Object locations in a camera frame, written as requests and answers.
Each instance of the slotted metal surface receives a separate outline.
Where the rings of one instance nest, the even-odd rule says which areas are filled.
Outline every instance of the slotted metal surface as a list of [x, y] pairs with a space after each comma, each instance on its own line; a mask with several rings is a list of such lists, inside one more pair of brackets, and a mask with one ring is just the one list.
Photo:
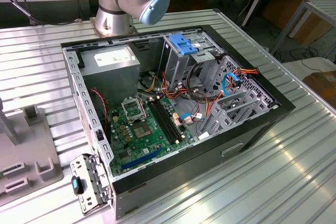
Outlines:
[[[296, 109], [252, 149], [141, 207], [119, 223], [335, 223], [336, 112], [213, 10], [171, 13], [138, 31], [212, 25]], [[96, 38], [88, 22], [0, 30], [4, 110], [38, 104], [47, 113], [64, 179], [0, 208], [4, 223], [114, 223], [110, 207], [83, 217], [69, 162], [88, 152], [59, 44]]]
[[336, 0], [310, 0], [307, 6], [321, 18], [336, 26]]

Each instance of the metal table frame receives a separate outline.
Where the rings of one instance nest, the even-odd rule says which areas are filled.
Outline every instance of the metal table frame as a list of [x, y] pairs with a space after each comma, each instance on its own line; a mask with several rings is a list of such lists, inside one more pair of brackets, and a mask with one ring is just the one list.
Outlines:
[[[140, 32], [211, 25], [296, 109], [253, 148], [161, 196], [118, 223], [334, 223], [336, 110], [222, 13], [169, 13]], [[106, 206], [82, 216], [69, 162], [90, 151], [71, 96], [60, 43], [95, 39], [89, 22], [0, 30], [4, 112], [45, 109], [64, 179], [0, 207], [4, 223], [115, 223]]]
[[[311, 13], [318, 15], [320, 18], [324, 19], [325, 21], [329, 22], [333, 27], [336, 27], [336, 0], [306, 0], [301, 3], [297, 11], [294, 13], [286, 27], [280, 33], [278, 39], [276, 40], [274, 46], [270, 50], [271, 54], [274, 54], [280, 45], [285, 40], [286, 36], [288, 35], [291, 28], [296, 24], [298, 19], [301, 17], [301, 14], [304, 12], [305, 14], [301, 18], [301, 20], [297, 23], [289, 37], [293, 37], [306, 21], [308, 16]], [[336, 43], [332, 46], [330, 50], [323, 56], [326, 57], [336, 48]]]

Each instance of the black latch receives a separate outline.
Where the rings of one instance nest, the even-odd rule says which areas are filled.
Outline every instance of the black latch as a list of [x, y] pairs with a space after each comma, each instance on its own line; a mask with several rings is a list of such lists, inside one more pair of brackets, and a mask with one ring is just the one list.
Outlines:
[[78, 196], [84, 193], [83, 185], [79, 177], [73, 176], [71, 178], [71, 184], [73, 187], [73, 192]]

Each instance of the expansion slot bracket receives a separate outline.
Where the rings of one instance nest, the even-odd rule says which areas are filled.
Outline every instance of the expansion slot bracket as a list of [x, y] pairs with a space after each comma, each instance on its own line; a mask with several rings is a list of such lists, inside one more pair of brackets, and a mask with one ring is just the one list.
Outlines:
[[83, 154], [70, 162], [72, 187], [80, 208], [87, 215], [112, 199], [104, 166], [96, 155]]

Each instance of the chip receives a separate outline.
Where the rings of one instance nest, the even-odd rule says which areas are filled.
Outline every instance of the chip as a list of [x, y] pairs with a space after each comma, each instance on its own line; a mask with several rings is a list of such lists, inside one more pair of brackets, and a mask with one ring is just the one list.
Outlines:
[[135, 132], [137, 138], [143, 138], [152, 134], [146, 122], [139, 122], [132, 125], [132, 128]]
[[125, 158], [125, 157], [128, 157], [128, 152], [127, 152], [127, 151], [124, 151], [124, 152], [119, 153], [119, 157], [120, 157], [121, 159], [123, 159], [123, 158]]

